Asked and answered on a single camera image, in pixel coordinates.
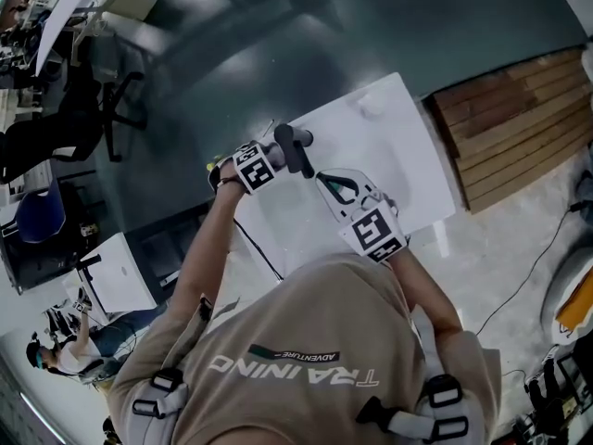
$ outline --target office chair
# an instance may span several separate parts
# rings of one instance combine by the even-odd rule
[[[27,193],[20,201],[15,221],[23,242],[40,244],[60,232],[66,222],[66,210],[57,178],[46,193]]]
[[[71,184],[54,180],[45,192],[27,194],[0,230],[0,253],[14,288],[28,290],[71,271],[96,247],[97,235],[84,236],[81,228],[93,222]]]
[[[114,83],[103,85],[103,109],[97,96],[101,83],[93,79],[90,64],[83,64],[71,78],[59,110],[40,119],[19,121],[6,133],[0,133],[0,182],[6,184],[42,161],[87,159],[105,134],[111,161],[121,161],[113,147],[113,121],[144,129],[146,121],[132,121],[116,112],[131,81],[142,81],[144,75],[131,72],[117,90]]]

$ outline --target black cable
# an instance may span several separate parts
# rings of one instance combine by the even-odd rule
[[[243,226],[239,222],[237,222],[237,220],[233,220],[233,222],[241,230],[241,232],[244,234],[244,236],[249,240],[249,242],[251,243],[251,245],[254,248],[256,248],[256,251],[259,252],[259,255],[266,261],[266,263],[268,264],[268,266],[271,268],[271,271],[274,273],[274,275],[276,275],[276,278],[278,280],[284,280],[284,278],[278,273],[278,271],[276,269],[274,269],[274,266],[271,265],[271,262],[266,257],[266,254],[263,253],[263,250],[261,250],[261,247],[258,246],[258,244],[256,243],[256,241],[254,241],[251,238],[251,236],[246,232],[246,230],[243,228]]]
[[[93,320],[93,321],[94,321],[96,324],[101,324],[101,323],[100,323],[100,322],[98,322],[98,321],[97,321],[95,318],[93,318],[93,317],[92,317],[90,314],[88,314],[88,312],[87,312],[87,313],[85,313],[85,314],[86,314],[86,316],[88,316],[88,317],[89,317],[91,320]],[[116,354],[118,354],[118,353],[119,353],[121,350],[123,350],[123,347],[122,347],[122,345],[123,345],[124,347],[128,348],[128,351],[130,352],[130,354],[132,354],[132,353],[133,353],[133,351],[136,349],[136,344],[137,344],[137,342],[138,342],[138,336],[136,335],[136,331],[135,331],[135,330],[132,328],[132,326],[131,326],[130,324],[127,324],[125,321],[124,321],[124,322],[121,322],[121,323],[122,323],[122,324],[125,324],[125,325],[126,325],[128,328],[130,328],[130,331],[132,331],[132,335],[130,336],[130,339],[129,339],[129,340],[127,340],[125,343],[122,343],[122,344],[121,344],[121,345],[118,347],[118,349],[116,350],[116,352],[115,352],[115,354],[114,354],[114,357],[115,357],[115,355],[116,355]],[[106,324],[105,326],[103,326],[103,325],[101,325],[101,326],[102,326],[102,328],[112,328],[112,329],[114,329],[114,330],[118,330],[118,331],[120,331],[120,332],[121,332],[121,333],[123,333],[124,335],[126,334],[126,333],[125,333],[125,331],[123,331],[121,328],[117,328],[116,326],[113,326],[112,324]],[[130,343],[132,342],[132,340],[133,340],[133,348],[130,348]]]
[[[523,382],[525,382],[525,380],[527,379],[527,373],[523,369],[513,369],[512,371],[509,371],[508,373],[505,373],[504,375],[502,375],[502,377],[511,375],[513,373],[523,373]]]
[[[502,307],[504,307],[507,303],[509,303],[512,299],[514,299],[517,296],[517,294],[521,291],[521,289],[523,288],[523,286],[527,283],[527,280],[529,280],[529,277],[531,277],[531,274],[534,272],[534,269],[536,268],[536,265],[539,262],[539,260],[544,256],[544,254],[546,254],[546,252],[548,252],[549,248],[552,247],[552,244],[554,244],[554,241],[556,240],[556,237],[558,236],[558,233],[560,232],[560,228],[562,227],[562,223],[564,223],[564,220],[566,219],[566,215],[569,212],[571,212],[571,210],[567,210],[566,212],[564,212],[564,215],[562,216],[562,219],[560,219],[560,223],[558,224],[558,228],[556,229],[556,233],[552,237],[552,240],[549,241],[548,246],[543,250],[543,252],[541,254],[539,254],[539,256],[537,257],[537,259],[534,262],[533,266],[531,267],[531,270],[529,271],[529,274],[525,277],[525,280],[522,281],[522,283],[519,285],[519,288],[517,288],[517,290],[515,291],[515,293],[513,293],[510,297],[508,297],[506,299],[506,301],[504,303],[502,303],[502,305],[500,305],[497,309],[495,309],[492,313],[490,313],[490,316],[488,316],[486,318],[486,321],[484,322],[484,324],[482,324],[482,327],[480,328],[480,330],[475,334],[476,336],[478,336],[480,333],[482,333],[482,330],[484,330],[484,328],[486,327],[486,325],[488,324],[488,322],[490,321],[490,319],[495,314],[497,314],[502,309]]]

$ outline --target wooden plank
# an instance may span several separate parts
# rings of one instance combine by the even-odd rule
[[[453,140],[459,143],[462,140],[475,137],[586,82],[585,72],[580,71],[535,91],[523,91],[504,104],[482,112],[467,121],[450,126]]]
[[[525,97],[524,80],[510,81],[504,86],[499,86],[493,91],[479,95],[473,99],[457,104],[451,108],[443,110],[443,119],[451,131],[460,131],[459,124],[467,121],[471,117],[483,114],[489,109],[501,106],[517,98]]]
[[[473,214],[475,214],[476,212],[485,210],[486,208],[498,203],[505,197],[509,197],[510,195],[516,193],[520,189],[525,188],[538,178],[545,175],[547,172],[550,172],[551,170],[565,162],[579,149],[586,146],[592,140],[593,132],[585,133],[578,139],[574,140],[570,145],[566,146],[549,159],[542,161],[539,165],[536,165],[531,170],[520,174],[519,176],[504,184],[503,186],[500,186],[499,188],[492,190],[486,193],[485,195],[470,201],[470,211]]]
[[[539,103],[546,102],[552,97],[570,91],[574,87],[588,82],[588,77],[584,71],[576,72],[566,78],[560,79],[552,84],[545,85],[533,91]]]
[[[487,132],[488,130],[506,122],[508,119],[517,117],[519,114],[537,106],[537,99],[533,93],[522,91],[516,94],[514,98],[507,100],[505,103],[496,106],[490,110],[486,110],[481,114],[449,126],[451,135],[455,143],[460,144],[466,140],[470,140],[479,134]]]
[[[574,114],[576,111],[578,111],[579,109],[584,108],[584,107],[587,107],[587,109],[589,109],[589,106],[590,106],[589,100],[590,100],[589,97],[583,96],[579,100],[577,100],[574,104],[571,104],[567,108],[559,110],[558,112],[551,115],[550,117],[548,117],[547,119],[545,119],[544,121],[542,121],[540,123],[536,123],[535,125],[532,125],[531,127],[525,128],[525,130],[519,132],[518,134],[516,134],[512,137],[507,138],[506,140],[503,140],[499,144],[496,144],[494,146],[491,146],[490,148],[482,150],[482,151],[476,153],[475,155],[472,155],[471,157],[468,157],[466,159],[456,159],[455,162],[457,163],[458,170],[460,172],[469,170],[471,167],[477,165],[478,163],[482,163],[482,162],[486,161],[487,159],[495,157],[496,155],[508,150],[509,148],[519,145],[523,140],[527,140],[528,138],[539,134],[541,131],[546,130],[549,126],[554,125],[555,123],[558,123],[558,122],[566,119],[571,114]]]
[[[500,172],[513,163],[537,152],[540,148],[551,144],[557,138],[570,132],[574,127],[588,121],[591,121],[591,110],[588,107],[581,108],[564,120],[552,124],[548,129],[525,140],[523,143],[488,159],[484,163],[475,165],[470,170],[460,172],[461,181],[465,186],[478,183],[491,174]]]
[[[536,74],[541,70],[559,66],[567,61],[579,59],[581,53],[582,50],[580,48],[574,48],[518,63],[505,70],[478,76],[470,81],[439,91],[435,93],[435,100],[441,110],[444,110],[445,108],[459,104],[464,100],[497,89],[505,82],[522,79]]]
[[[538,151],[507,165],[502,170],[494,172],[479,182],[465,187],[465,195],[471,201],[485,195],[499,186],[516,178],[521,173],[527,172],[542,161],[549,159],[584,134],[593,134],[593,121],[585,121],[575,126],[570,132],[564,133],[551,143],[543,146]]]
[[[522,81],[525,81],[525,87],[528,90],[534,90],[538,87],[558,81],[569,74],[575,74],[576,72],[585,74],[585,70],[583,70],[583,65],[581,64],[580,59],[569,61],[567,63],[561,64],[560,66],[541,71],[538,74],[529,76]]]
[[[470,157],[478,153],[481,150],[485,150],[495,144],[512,137],[526,127],[531,127],[536,123],[544,121],[554,113],[567,108],[583,95],[588,95],[591,92],[590,85],[583,84],[582,86],[575,87],[562,95],[558,95],[548,102],[543,103],[536,108],[532,108],[527,112],[510,119],[509,121],[503,122],[496,127],[491,128],[485,132],[476,135],[468,140],[462,140],[458,142],[457,149],[460,152],[461,158]]]
[[[581,59],[583,49],[580,47],[567,49],[552,55],[537,57],[529,61],[530,64],[517,64],[507,69],[507,72],[513,79],[522,79],[540,72],[543,69],[558,66],[573,59]]]
[[[538,89],[539,87],[553,83],[554,81],[558,81],[563,77],[577,72],[585,74],[579,59],[549,68],[548,70],[544,70],[525,79],[511,81],[493,91],[489,91],[483,95],[478,95],[455,106],[446,108],[442,111],[443,119],[447,125],[453,126],[470,117],[475,117],[490,108],[494,108],[504,102],[522,96],[524,91]]]

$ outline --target floor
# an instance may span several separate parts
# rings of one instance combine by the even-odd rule
[[[207,162],[272,120],[290,121],[394,71],[422,97],[585,40],[564,0],[159,0],[146,24],[109,20],[118,34],[97,39],[95,67],[144,72],[127,98],[128,111],[149,120],[143,133],[118,128],[122,163],[107,161],[104,144],[95,152],[108,210],[123,231],[208,199]],[[477,331],[524,280],[586,165],[582,153],[483,213],[460,212],[413,236],[412,250],[466,328]],[[530,281],[480,335],[485,347],[501,350],[503,371],[529,373],[547,352],[538,326],[542,299],[562,259],[575,243],[587,242],[587,233],[569,216]],[[221,305],[238,300],[237,312],[271,287],[235,240]],[[30,335],[21,329],[0,340],[0,348],[14,352],[15,370],[26,366],[21,350]],[[41,380],[32,378],[32,387]],[[522,381],[521,374],[503,378],[502,426],[528,410]],[[56,395],[44,397],[48,413],[73,441],[97,442],[101,399],[88,399],[94,393],[84,389],[72,394],[80,401],[59,408],[52,407]],[[83,417],[80,403],[90,401],[98,412]]]

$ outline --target white table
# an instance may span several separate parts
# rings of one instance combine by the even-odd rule
[[[117,233],[82,258],[100,261],[81,271],[84,288],[94,305],[105,313],[135,312],[157,307],[123,233]]]
[[[441,161],[399,74],[394,73],[291,122],[315,139],[305,150],[316,171],[364,172],[397,203],[406,235],[456,208]],[[273,140],[269,134],[261,142]],[[283,276],[320,256],[351,252],[314,179],[279,173],[275,184],[240,202],[235,219]],[[261,272],[271,269],[245,239]]]

